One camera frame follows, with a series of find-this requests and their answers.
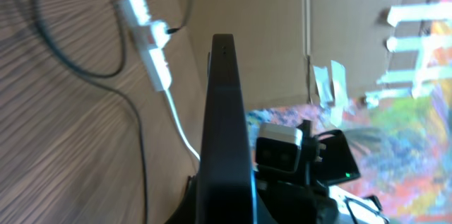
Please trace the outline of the blue Galaxy smartphone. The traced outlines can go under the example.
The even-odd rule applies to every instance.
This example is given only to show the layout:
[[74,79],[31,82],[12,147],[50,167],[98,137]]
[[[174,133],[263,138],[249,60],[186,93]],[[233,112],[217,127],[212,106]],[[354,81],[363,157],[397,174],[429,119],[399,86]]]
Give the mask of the blue Galaxy smartphone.
[[256,190],[234,38],[215,34],[208,65],[197,223],[256,223]]

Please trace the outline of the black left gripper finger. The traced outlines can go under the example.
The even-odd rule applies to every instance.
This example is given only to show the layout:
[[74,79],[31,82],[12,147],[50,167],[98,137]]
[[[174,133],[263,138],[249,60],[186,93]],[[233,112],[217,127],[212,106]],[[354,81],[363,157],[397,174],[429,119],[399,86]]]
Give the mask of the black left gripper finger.
[[190,176],[186,183],[186,190],[177,209],[165,222],[165,224],[195,224],[196,223],[196,175]]

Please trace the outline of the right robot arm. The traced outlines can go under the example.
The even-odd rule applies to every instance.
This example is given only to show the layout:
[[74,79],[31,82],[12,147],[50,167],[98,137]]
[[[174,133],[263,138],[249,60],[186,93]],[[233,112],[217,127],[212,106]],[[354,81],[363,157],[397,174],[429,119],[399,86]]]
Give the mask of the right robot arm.
[[361,173],[341,130],[263,123],[255,145],[258,223],[388,223],[377,196],[341,189]]

